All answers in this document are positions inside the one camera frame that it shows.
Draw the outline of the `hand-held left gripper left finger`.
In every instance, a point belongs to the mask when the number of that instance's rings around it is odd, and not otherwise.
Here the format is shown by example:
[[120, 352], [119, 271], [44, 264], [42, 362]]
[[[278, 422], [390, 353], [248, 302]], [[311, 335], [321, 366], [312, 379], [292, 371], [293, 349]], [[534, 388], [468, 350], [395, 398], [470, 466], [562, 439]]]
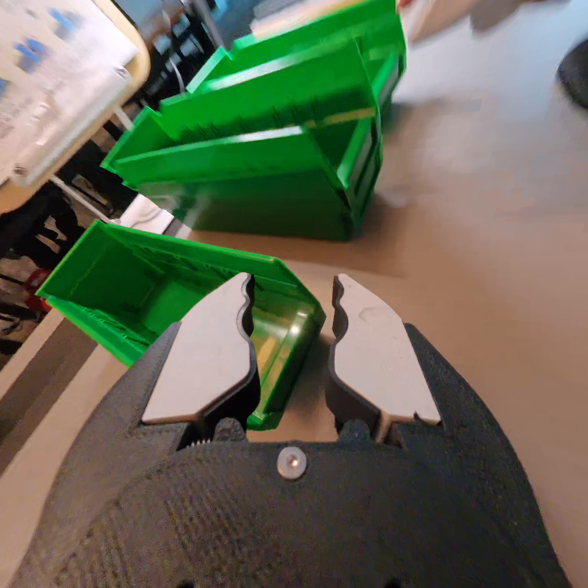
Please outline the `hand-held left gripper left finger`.
[[209, 439], [233, 419], [243, 431], [261, 398], [252, 341], [254, 275], [238, 273], [202, 298], [140, 360], [146, 432], [191, 431]]

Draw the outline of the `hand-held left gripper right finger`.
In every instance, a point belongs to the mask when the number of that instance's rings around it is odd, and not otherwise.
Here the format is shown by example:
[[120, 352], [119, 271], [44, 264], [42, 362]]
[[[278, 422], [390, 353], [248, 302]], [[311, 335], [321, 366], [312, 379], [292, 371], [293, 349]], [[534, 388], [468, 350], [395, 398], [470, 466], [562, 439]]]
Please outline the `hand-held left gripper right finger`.
[[334, 276], [332, 305], [325, 397], [335, 423], [360, 420], [375, 442], [385, 442], [399, 423], [441, 423], [401, 317], [344, 273]]

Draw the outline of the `light grey desk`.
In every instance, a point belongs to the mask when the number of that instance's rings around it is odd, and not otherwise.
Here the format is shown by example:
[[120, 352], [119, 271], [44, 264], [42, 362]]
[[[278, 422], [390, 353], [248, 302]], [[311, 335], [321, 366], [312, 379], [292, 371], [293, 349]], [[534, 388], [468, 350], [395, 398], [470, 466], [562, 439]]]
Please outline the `light grey desk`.
[[[271, 249], [327, 313], [276, 430], [219, 475], [158, 452], [63, 550], [55, 587], [587, 587], [587, 114], [555, 86], [587, 1], [409, 58], [362, 243]], [[322, 364], [334, 274], [408, 322], [443, 422], [340, 456]]]

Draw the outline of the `red bag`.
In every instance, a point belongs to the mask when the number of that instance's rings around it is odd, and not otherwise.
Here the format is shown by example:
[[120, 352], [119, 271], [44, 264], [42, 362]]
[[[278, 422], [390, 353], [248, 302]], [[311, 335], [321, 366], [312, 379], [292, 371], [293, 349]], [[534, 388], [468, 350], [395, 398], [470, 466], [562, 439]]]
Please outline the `red bag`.
[[48, 279], [51, 272], [48, 269], [36, 269], [22, 284], [25, 305], [35, 313], [47, 314], [52, 310], [51, 306], [47, 304], [46, 299], [40, 298], [37, 295], [38, 290], [40, 290], [44, 282]]

